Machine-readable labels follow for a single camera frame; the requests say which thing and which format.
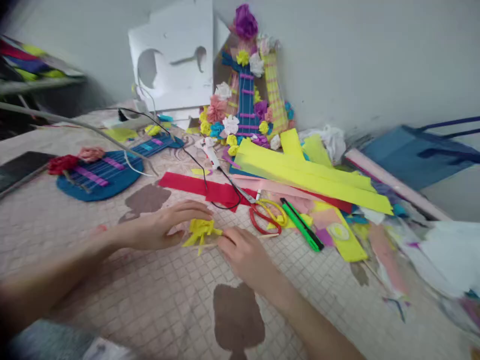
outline bag handle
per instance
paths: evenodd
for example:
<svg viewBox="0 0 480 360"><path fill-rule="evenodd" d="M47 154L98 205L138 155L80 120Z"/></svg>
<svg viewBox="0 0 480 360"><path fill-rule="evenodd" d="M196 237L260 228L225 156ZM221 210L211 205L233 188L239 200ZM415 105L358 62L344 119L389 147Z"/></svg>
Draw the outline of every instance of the bag handle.
<svg viewBox="0 0 480 360"><path fill-rule="evenodd" d="M472 163L480 164L480 155L471 154L468 152L443 150L443 149L431 147L419 152L417 155L420 158L427 159L427 158L431 158L435 154L442 154L442 155L448 155L451 157L456 157L457 159L450 162L449 165L458 165L460 163L463 163L464 161L471 161Z"/></svg>
<svg viewBox="0 0 480 360"><path fill-rule="evenodd" d="M450 126L450 125L474 123L474 122L477 122L477 121L480 121L480 116L466 117L464 119L459 119L459 120L438 122L438 123L435 123L435 124L430 124L430 125L427 125L427 126L419 127L417 130L420 131L420 132L424 132L425 130L428 130L428 129L441 128L441 127ZM480 129L454 132L452 134L443 135L443 136L441 136L441 138L451 139L451 138L455 138L457 136L476 134L476 133L480 133Z"/></svg>

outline red paper strip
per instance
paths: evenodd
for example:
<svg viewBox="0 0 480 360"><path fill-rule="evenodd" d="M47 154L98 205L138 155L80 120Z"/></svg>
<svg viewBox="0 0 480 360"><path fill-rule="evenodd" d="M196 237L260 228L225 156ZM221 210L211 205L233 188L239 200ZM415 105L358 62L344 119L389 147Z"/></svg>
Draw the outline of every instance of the red paper strip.
<svg viewBox="0 0 480 360"><path fill-rule="evenodd" d="M226 208L235 205L239 201L239 197L234 188L230 184L221 184L218 182L207 181L208 191L205 188L203 179L180 175L173 172L166 172L160 179L158 184L164 188L176 189L192 194L204 195L205 201L220 203ZM247 194L255 197L256 191L243 189ZM240 204L250 205L250 203L242 196ZM237 206L230 209L233 213L237 211Z"/></svg>
<svg viewBox="0 0 480 360"><path fill-rule="evenodd" d="M339 208L340 210L346 212L347 214L352 213L352 204L349 203L349 202L339 200L339 199L336 199L336 198L333 198L333 197L328 197L328 196L325 196L325 195L320 195L320 194L317 194L315 192L311 192L311 191L308 191L308 190L303 190L303 189L298 188L298 187L296 187L295 189L298 189L298 190L303 191L304 193L313 195L314 197L317 197L320 200L323 200L324 202L329 203L330 205L333 205L336 208Z"/></svg>

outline left hand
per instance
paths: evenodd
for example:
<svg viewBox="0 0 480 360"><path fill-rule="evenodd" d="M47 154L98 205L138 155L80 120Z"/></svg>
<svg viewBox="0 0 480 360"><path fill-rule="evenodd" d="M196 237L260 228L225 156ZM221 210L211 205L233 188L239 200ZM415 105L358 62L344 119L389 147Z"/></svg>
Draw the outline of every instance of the left hand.
<svg viewBox="0 0 480 360"><path fill-rule="evenodd" d="M179 230L167 235L176 225L192 219L212 220L212 212L201 202L187 200L171 207L123 222L103 233L120 248L160 250L177 245L184 234Z"/></svg>

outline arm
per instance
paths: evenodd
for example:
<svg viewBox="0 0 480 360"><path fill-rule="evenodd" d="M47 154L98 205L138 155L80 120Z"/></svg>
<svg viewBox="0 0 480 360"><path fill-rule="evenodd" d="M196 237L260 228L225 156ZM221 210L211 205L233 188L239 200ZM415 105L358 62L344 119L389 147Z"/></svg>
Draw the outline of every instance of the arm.
<svg viewBox="0 0 480 360"><path fill-rule="evenodd" d="M287 318L305 344L310 359L364 359L275 267L255 236L238 227L223 234L218 246L233 272Z"/></svg>
<svg viewBox="0 0 480 360"><path fill-rule="evenodd" d="M172 227L191 219L211 220L211 212L196 201L178 203L149 216L124 222L93 236L63 254L21 269L0 283L2 313L9 316L11 335L25 329L49 311L80 280L121 248L159 250L178 244L182 231Z"/></svg>

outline purple paper flower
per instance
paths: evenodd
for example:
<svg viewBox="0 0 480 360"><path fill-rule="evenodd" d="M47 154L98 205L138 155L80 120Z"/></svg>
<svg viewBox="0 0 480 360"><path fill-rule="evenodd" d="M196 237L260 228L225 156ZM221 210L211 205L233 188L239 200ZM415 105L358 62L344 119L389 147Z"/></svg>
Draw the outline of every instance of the purple paper flower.
<svg viewBox="0 0 480 360"><path fill-rule="evenodd" d="M267 100L257 102L255 104L255 115L258 116L261 122L265 120L266 113L267 113Z"/></svg>
<svg viewBox="0 0 480 360"><path fill-rule="evenodd" d="M259 33L259 24L250 12L248 4L236 8L235 30L236 34L244 40L251 40Z"/></svg>

